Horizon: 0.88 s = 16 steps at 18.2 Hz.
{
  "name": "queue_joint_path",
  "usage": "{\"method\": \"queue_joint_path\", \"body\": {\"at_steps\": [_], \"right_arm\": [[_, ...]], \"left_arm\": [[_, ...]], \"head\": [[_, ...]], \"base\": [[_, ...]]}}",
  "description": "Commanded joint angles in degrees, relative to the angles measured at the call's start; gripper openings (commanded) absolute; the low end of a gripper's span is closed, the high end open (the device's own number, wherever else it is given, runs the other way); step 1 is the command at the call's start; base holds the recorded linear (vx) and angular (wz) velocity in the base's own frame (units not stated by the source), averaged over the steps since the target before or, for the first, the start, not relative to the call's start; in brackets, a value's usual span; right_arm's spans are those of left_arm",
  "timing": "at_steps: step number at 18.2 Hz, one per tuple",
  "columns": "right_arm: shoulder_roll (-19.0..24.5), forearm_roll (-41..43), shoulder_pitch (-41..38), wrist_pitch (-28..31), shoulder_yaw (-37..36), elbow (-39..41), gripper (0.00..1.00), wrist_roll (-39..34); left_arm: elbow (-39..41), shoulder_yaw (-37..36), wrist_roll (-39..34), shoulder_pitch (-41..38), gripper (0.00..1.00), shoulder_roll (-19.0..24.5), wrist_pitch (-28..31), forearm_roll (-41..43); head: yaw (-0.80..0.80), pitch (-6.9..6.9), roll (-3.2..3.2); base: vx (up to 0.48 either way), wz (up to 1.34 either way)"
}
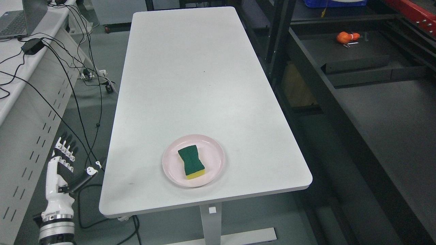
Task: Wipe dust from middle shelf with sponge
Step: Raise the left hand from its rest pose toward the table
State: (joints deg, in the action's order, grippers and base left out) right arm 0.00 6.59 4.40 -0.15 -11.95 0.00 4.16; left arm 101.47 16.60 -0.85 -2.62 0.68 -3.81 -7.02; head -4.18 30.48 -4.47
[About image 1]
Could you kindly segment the white robotic hand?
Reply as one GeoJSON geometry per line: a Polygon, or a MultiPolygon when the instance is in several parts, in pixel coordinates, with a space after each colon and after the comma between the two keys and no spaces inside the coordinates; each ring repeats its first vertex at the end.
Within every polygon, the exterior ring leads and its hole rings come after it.
{"type": "Polygon", "coordinates": [[[53,146],[46,172],[45,197],[48,206],[41,214],[43,222],[62,218],[72,219],[74,216],[72,205],[75,199],[71,194],[84,187],[103,168],[97,160],[96,168],[86,167],[81,177],[73,180],[73,163],[78,150],[76,144],[72,135],[63,133],[53,146]]]}

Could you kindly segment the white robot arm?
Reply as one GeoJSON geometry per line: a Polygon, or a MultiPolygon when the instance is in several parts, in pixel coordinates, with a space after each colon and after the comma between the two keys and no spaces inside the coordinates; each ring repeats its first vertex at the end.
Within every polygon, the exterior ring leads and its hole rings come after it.
{"type": "Polygon", "coordinates": [[[72,215],[58,214],[43,219],[40,213],[33,220],[40,228],[39,245],[76,245],[72,215]]]}

